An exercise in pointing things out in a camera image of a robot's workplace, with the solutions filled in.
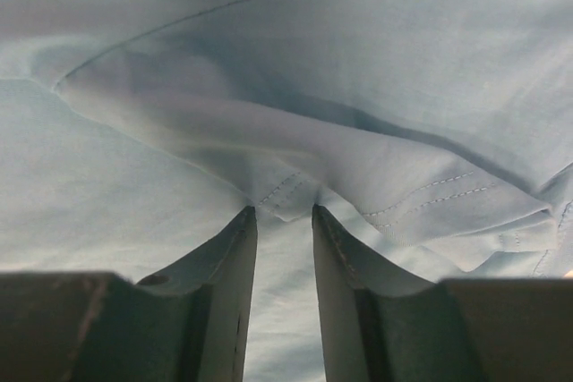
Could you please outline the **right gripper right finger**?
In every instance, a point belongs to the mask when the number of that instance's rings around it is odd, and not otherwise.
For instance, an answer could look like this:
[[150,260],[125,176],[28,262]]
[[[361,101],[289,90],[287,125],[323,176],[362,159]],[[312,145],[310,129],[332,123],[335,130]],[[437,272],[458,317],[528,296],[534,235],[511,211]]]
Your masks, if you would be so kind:
[[569,381],[568,279],[431,283],[312,210],[313,256],[330,381]]

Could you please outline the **light blue t-shirt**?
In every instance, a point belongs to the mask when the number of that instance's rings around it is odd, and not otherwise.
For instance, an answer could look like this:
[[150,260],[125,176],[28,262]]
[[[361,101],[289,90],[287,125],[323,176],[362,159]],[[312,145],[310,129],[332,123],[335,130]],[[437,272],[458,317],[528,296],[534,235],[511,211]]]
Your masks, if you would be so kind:
[[315,204],[400,267],[572,270],[572,0],[1,0],[1,268],[146,276],[257,209],[245,377],[322,381]]

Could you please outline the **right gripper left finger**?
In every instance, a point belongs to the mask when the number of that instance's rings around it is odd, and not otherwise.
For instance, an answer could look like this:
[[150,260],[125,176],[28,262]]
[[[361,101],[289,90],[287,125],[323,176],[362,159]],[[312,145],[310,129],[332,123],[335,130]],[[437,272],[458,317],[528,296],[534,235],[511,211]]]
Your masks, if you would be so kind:
[[4,272],[4,381],[239,381],[257,250],[254,208],[159,271]]

